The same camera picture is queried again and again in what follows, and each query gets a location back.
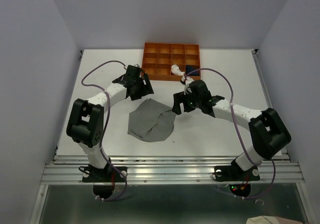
cable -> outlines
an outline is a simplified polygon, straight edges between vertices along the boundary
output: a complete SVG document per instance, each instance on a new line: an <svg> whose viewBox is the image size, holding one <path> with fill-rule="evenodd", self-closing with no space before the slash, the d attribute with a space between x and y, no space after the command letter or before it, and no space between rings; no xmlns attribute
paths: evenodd
<svg viewBox="0 0 320 224"><path fill-rule="evenodd" d="M113 187L115 187L115 177L116 177L116 173L113 171L111 176L111 183Z"/></svg>
<svg viewBox="0 0 320 224"><path fill-rule="evenodd" d="M234 128L235 128L235 131L236 131L236 134L239 138L239 141L240 141L240 144L241 144L241 147L243 149L243 152L246 156L246 158L249 160L249 162L254 165L254 166L258 166L257 163L254 163L252 161L252 159L250 158L247 150L246 150L246 147L245 147L245 144L244 144L244 141L242 140L242 137L241 137L241 134L240 134L240 131L239 131L239 128L238 128L238 124L237 124L237 119L236 119L236 115L235 115L235 111L234 111L234 107L233 107L233 100L234 100L234 90L231 86L231 83L229 82L229 80L222 74L220 73L219 71L217 70L214 70L214 69L211 69L211 68L199 68L199 69L196 69L196 70L193 70L191 72L189 72L188 74L186 74L184 76L184 78L187 78L187 76L190 76L192 73L195 73L195 72L199 72L201 70L206 70L206 71L211 71L211 72L214 72L214 73L217 73L219 76L221 76L225 81L226 83L228 84L229 88L230 88L230 91L231 91L231 97L230 97L230 110L231 110L231 116L232 116L232 121L233 121L233 124L234 124ZM275 178L276 178L276 165L275 165L275 162L274 160L271 159L271 162L272 162L272 165L273 165L273 177L272 177L272 180L271 180L271 183L270 185L267 187L266 190L264 190L263 192L261 192L260 194L258 195L254 195L254 196L250 196L250 197L243 197L244 199L255 199L255 198L258 198L258 197L261 197L262 195L264 195L265 193L267 193L270 188L273 186L274 182L275 182ZM230 193L228 192L225 192L225 191L222 191L220 189L217 189L217 191L219 192L223 192L225 194L228 194L230 195Z"/></svg>
<svg viewBox="0 0 320 224"><path fill-rule="evenodd" d="M240 189L244 190L248 186L248 184L249 184L249 176L247 175L246 180L242 182Z"/></svg>
<svg viewBox="0 0 320 224"><path fill-rule="evenodd" d="M87 171L85 171L84 169L85 169L85 166L79 166L79 168L78 168L78 170L79 170L80 172L82 172L82 173L84 173L84 174L87 174L87 175L90 175L90 173L87 172Z"/></svg>
<svg viewBox="0 0 320 224"><path fill-rule="evenodd" d="M91 70L88 74L86 74L86 75L82 78L82 80L81 80L81 84L82 84L83 86L85 86L85 87L95 87L95 88L98 88L98 89L102 90L102 91L105 93L105 95L106 95L106 98L107 98L107 112L108 112L108 113L107 113L107 116L106 116L106 121L105 121L104 128L103 128L103 132L102 132L102 138L101 138L100 143L99 143L100 152L101 152L103 158L105 159L105 161L108 163L108 165L111 166L111 168L112 168L113 170L115 170L115 171L120 175L120 177L123 177L123 179L124 179L124 181L125 181L124 189L123 189L123 191L122 191L118 196L116 196L116 197L114 197L114 198L111 198L111 199L103 199L103 198L100 198L99 196L96 196L96 197L95 197L96 199L99 199L99 200L104 201L104 202L114 201L114 200L120 198L120 197L125 193L125 191L126 191L126 189L127 189L127 186L128 186L127 177L124 176L124 175L121 173L121 171L120 171L118 168L116 168L116 167L111 163L111 161L107 158L107 156L106 156L106 154L105 154L105 152L104 152L103 146L102 146L102 141L103 141L103 139L104 139L104 136L105 136L105 133L106 133L106 130L107 130L107 126L108 126L108 122L109 122L109 118L110 118L111 105L110 105L110 96L109 96L109 93L108 93L103 87L101 87L101 86L99 86L99 85L97 85L97 84L85 84L85 83L84 83L85 79L86 79L91 73L93 73L95 70L99 69L100 67L102 67L102 66L104 66L104 65L106 65L106 64L108 64L108 63L120 63L121 65L123 65L124 68L126 67L126 65L125 65L123 62L119 61L119 60L109 60L109 61L106 61L106 62L98 65L96 68L94 68L93 70Z"/></svg>
<svg viewBox="0 0 320 224"><path fill-rule="evenodd" d="M245 179L244 179L243 182L241 183L241 186L243 186L246 181L247 181L247 182L249 181L249 175L247 175L247 176L245 177Z"/></svg>

white wall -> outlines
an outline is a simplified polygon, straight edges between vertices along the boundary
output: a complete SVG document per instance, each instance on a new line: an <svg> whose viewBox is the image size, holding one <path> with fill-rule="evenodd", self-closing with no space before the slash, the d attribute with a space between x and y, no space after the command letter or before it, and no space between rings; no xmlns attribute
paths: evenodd
<svg viewBox="0 0 320 224"><path fill-rule="evenodd" d="M319 214L320 0L288 0L258 59L272 103L292 135L290 156L300 162Z"/></svg>
<svg viewBox="0 0 320 224"><path fill-rule="evenodd" d="M81 49L257 48L287 0L54 0Z"/></svg>
<svg viewBox="0 0 320 224"><path fill-rule="evenodd" d="M53 0L0 0L0 222L29 223L79 63Z"/></svg>

orange tray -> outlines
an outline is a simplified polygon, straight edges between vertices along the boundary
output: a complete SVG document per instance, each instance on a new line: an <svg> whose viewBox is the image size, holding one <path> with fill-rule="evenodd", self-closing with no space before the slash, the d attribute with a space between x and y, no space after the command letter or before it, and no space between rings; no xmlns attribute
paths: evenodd
<svg viewBox="0 0 320 224"><path fill-rule="evenodd" d="M178 65L182 72L186 67L192 69L200 68L199 45L154 43L146 42L142 59L142 69L148 74L150 80L157 81L181 81L179 75L171 73L171 66ZM194 80L201 79L199 76L190 76Z"/></svg>

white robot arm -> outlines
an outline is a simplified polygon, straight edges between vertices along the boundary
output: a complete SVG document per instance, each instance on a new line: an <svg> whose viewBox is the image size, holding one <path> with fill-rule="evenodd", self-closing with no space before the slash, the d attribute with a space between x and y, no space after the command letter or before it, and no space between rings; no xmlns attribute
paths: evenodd
<svg viewBox="0 0 320 224"><path fill-rule="evenodd" d="M105 91L110 98L110 107L128 97L134 101L154 93L148 75L133 65L127 66L126 73L115 79ZM108 98L104 91L87 100L77 99L67 124L67 135L79 144L89 165L95 169L110 169L105 159L109 160L109 157L103 156L100 143L104 134L104 113L107 111Z"/></svg>
<svg viewBox="0 0 320 224"><path fill-rule="evenodd" d="M174 113L182 113L180 104L183 103L184 112L187 113L199 108L204 114L214 118L230 122L234 122L235 118L237 124L251 134L253 146L233 160L230 166L215 166L216 170L221 171L215 176L218 182L243 180L257 168L255 164L270 160L291 141L287 128L274 109L255 110L232 104L233 116L231 103L222 96L211 96L203 80L194 81L190 77L182 77L181 82L185 88L173 95ZM257 178L259 177L253 176L250 180L256 181Z"/></svg>

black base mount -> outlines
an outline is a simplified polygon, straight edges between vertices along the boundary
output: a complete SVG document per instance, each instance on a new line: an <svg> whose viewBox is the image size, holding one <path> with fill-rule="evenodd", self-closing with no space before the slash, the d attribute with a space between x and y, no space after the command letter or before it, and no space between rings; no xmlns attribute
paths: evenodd
<svg viewBox="0 0 320 224"><path fill-rule="evenodd" d="M125 171L127 173L128 171L128 168L126 166L118 166L116 168L120 172ZM104 169L99 169L99 168L93 167L92 165L88 165L88 166L85 166L83 170L85 172L82 175L83 183L111 183L113 172L114 172L115 183L125 182L125 180L120 176L118 172L111 169L111 166L105 167Z"/></svg>
<svg viewBox="0 0 320 224"><path fill-rule="evenodd" d="M246 178L249 181L259 181L260 175L256 166L243 171L236 165L217 165L214 167L212 178L217 182L242 182Z"/></svg>

